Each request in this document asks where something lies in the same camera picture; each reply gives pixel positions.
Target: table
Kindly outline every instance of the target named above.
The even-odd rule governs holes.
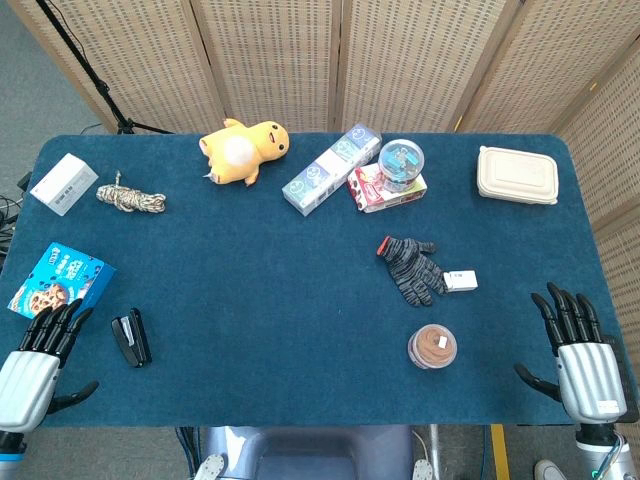
[[[569,423],[562,407],[512,369],[521,361],[555,380],[543,322],[529,299],[552,280],[584,292],[605,333],[619,326],[566,145],[550,135],[405,134],[426,155],[426,196],[363,214],[340,188],[307,218],[281,188],[339,134],[292,134],[285,158],[263,165],[256,185],[214,185],[197,135],[61,136],[49,141],[32,185],[65,153],[99,180],[58,217],[27,196],[6,266],[7,304],[51,241],[118,271],[85,325],[58,384],[61,394],[101,382],[53,426]],[[555,206],[480,197],[481,145],[551,155]],[[99,185],[167,195],[160,215],[98,202]],[[385,235],[434,241],[444,270],[475,269],[479,288],[409,306],[376,249]],[[111,319],[138,307],[153,363],[130,368]],[[2,315],[0,355],[27,320]],[[446,325],[458,357],[422,371],[407,356],[411,334]]]

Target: floor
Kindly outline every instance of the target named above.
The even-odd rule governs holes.
[[[18,199],[21,192],[15,184],[31,169],[41,146],[56,135],[79,134],[98,119],[6,2],[0,2],[0,65],[0,194]],[[96,127],[91,133],[106,132]],[[573,428],[505,430],[511,478],[531,479],[540,458],[554,460],[568,478],[578,478]],[[442,479],[480,478],[482,427],[441,427],[440,442]],[[21,480],[187,478],[183,454],[170,428],[43,428],[31,434],[28,443]],[[415,451],[422,456],[417,442]],[[490,445],[485,474],[495,478]]]

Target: yellow plush toy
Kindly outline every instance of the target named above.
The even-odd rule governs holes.
[[[260,164],[277,160],[289,150],[289,134],[276,122],[262,122],[245,127],[233,118],[225,128],[200,139],[200,149],[209,157],[211,172],[205,177],[218,184],[244,179],[253,185]]]

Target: black stapler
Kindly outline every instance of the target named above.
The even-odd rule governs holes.
[[[129,365],[138,368],[151,362],[147,335],[144,333],[142,316],[137,308],[132,308],[126,317],[114,318],[111,328]]]

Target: knit glove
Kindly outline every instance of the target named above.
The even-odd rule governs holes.
[[[412,238],[398,240],[387,236],[378,248],[378,255],[387,262],[389,273],[405,300],[418,307],[432,303],[429,288],[440,295],[445,293],[442,270],[422,253],[434,253],[431,242],[417,242]]]

